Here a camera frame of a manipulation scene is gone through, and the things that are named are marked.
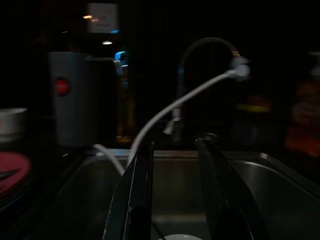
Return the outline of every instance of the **sink basin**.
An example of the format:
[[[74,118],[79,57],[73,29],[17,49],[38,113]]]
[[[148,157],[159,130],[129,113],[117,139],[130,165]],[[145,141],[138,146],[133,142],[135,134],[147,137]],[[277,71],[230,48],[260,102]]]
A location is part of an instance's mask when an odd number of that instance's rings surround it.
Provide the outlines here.
[[[127,150],[114,149],[125,164]],[[272,240],[320,239],[320,188],[264,153],[225,152],[250,188]],[[164,235],[209,240],[196,151],[156,151],[152,219]],[[30,232],[30,240],[101,240],[120,176],[104,156],[88,157]],[[154,230],[151,239],[160,237]]]

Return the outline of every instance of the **dark background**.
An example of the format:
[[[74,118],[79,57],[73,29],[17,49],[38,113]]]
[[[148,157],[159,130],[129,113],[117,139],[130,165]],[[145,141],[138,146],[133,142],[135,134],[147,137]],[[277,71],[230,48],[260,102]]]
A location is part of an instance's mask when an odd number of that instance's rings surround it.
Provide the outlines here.
[[[129,52],[136,117],[145,123],[176,96],[177,66],[195,40],[220,37],[250,60],[251,80],[227,80],[186,105],[188,121],[223,125],[235,104],[248,95],[271,99],[272,114],[285,131],[295,83],[309,78],[320,51],[320,14],[314,2],[278,1],[94,1],[119,3],[118,34],[88,33],[84,0],[31,0],[6,3],[2,27],[0,108],[26,107],[31,117],[52,117],[50,51],[81,51],[113,57]],[[101,42],[111,40],[112,45]],[[200,47],[186,64],[192,89],[226,70],[230,54],[214,44]]]

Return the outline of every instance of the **blue light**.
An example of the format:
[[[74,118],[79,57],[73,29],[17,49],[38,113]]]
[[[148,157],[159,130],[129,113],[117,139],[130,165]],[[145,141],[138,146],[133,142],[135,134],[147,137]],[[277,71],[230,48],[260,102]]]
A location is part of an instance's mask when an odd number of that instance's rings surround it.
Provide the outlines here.
[[[121,54],[124,54],[125,51],[118,51],[115,55],[114,55],[114,60],[120,60],[121,58]]]

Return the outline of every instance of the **light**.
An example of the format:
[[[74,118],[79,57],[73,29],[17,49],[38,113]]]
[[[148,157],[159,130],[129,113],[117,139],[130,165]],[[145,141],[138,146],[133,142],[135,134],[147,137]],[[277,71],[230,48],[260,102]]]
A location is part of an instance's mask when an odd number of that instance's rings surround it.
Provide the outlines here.
[[[102,44],[103,45],[110,45],[110,44],[112,44],[112,41],[103,41]]]

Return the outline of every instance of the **red button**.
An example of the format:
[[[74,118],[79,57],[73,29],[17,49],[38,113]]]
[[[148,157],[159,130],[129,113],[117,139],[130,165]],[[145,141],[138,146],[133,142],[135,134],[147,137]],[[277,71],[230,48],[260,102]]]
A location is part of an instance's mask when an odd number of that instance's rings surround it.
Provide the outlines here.
[[[70,92],[71,86],[69,82],[62,76],[55,81],[55,90],[59,96],[65,96]]]

